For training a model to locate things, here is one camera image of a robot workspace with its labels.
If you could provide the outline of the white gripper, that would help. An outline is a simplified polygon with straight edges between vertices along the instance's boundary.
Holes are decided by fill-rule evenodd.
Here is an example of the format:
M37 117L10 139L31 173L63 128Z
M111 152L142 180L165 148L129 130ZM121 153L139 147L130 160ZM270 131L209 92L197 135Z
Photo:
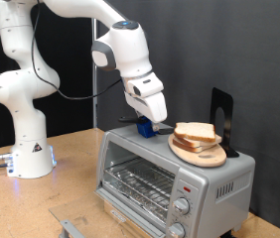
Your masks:
M167 118L162 81L154 72L149 72L139 77L124 78L123 83L127 103L152 121L154 132L159 131L159 123Z

